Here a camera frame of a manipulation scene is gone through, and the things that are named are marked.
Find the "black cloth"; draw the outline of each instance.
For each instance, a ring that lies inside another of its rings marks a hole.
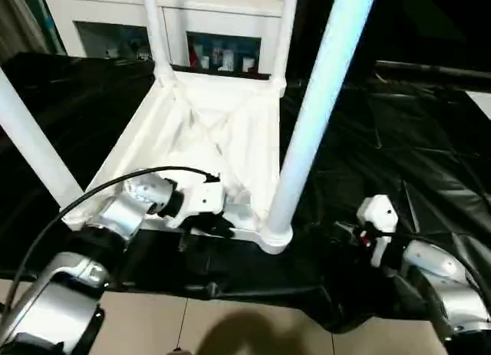
[[[4,65],[77,181],[86,186],[153,82],[152,64],[20,54]],[[285,154],[303,91],[281,100]],[[367,196],[388,194],[402,232],[430,235],[465,258],[491,288],[491,123],[463,92],[410,85],[346,85],[293,221],[290,246],[267,255],[248,242],[141,231],[112,288],[302,309],[326,329],[371,315],[418,317],[397,282],[370,267],[353,238]],[[5,135],[0,136],[0,275],[58,210]],[[58,224],[28,264],[34,277],[69,233]]]

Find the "tiled floor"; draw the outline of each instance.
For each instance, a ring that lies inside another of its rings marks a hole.
[[[5,297],[9,281],[0,280]],[[301,311],[229,301],[107,293],[91,355],[444,355],[427,322],[372,319],[348,334],[323,330]]]

